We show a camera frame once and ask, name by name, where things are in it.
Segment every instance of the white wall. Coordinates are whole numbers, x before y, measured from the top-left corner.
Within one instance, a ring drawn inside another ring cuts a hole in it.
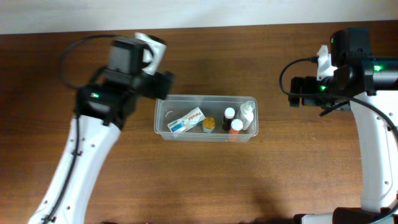
[[[398,19],[398,0],[0,0],[0,34]]]

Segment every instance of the white lid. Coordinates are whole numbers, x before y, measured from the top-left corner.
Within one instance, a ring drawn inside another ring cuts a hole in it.
[[[224,112],[224,116],[228,119],[231,119],[235,116],[234,108],[226,108]]]
[[[245,102],[245,104],[243,105],[243,113],[244,114],[249,114],[252,113],[254,108],[256,107],[256,105],[254,104],[253,101],[247,101]]]
[[[243,121],[240,119],[235,119],[231,123],[231,128],[234,129],[235,131],[240,131],[243,128]]]

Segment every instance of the clear plastic container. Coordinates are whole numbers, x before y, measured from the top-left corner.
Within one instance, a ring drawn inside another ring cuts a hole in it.
[[[253,101],[256,105],[250,127],[239,134],[229,134],[223,130],[225,109],[234,108],[236,114],[241,104],[247,101]],[[206,117],[215,119],[216,129],[212,133],[205,133],[202,125],[198,125],[185,133],[171,133],[167,124],[182,118],[197,106]],[[166,100],[156,101],[154,129],[165,140],[171,141],[247,142],[259,132],[257,108],[257,100],[251,96],[169,95]]]

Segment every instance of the green light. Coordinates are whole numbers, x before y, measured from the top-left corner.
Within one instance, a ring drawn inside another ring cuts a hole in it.
[[[92,98],[99,98],[100,96],[99,96],[98,94],[96,94],[96,93],[92,93],[92,94],[91,94],[91,97],[92,97]]]
[[[375,65],[375,66],[373,66],[373,69],[374,69],[375,71],[377,71],[377,72],[380,72],[380,71],[383,69],[383,66],[381,66],[381,65]]]

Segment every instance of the wooden table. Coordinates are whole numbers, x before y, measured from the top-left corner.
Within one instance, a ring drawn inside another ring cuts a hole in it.
[[[398,21],[141,30],[168,42],[161,69],[175,74],[172,94],[253,96],[259,134],[246,144],[164,141],[154,132],[155,101],[141,99],[110,152],[85,223],[237,223],[257,217],[358,207],[358,135],[351,113],[319,118],[290,108],[278,87],[290,61],[309,57],[346,27],[368,27],[377,55],[398,56]],[[75,92],[57,77],[58,58],[87,35],[134,30],[0,36],[0,220],[26,223],[62,154]],[[67,60],[85,83],[106,64],[108,40]],[[316,75],[302,63],[286,74]]]

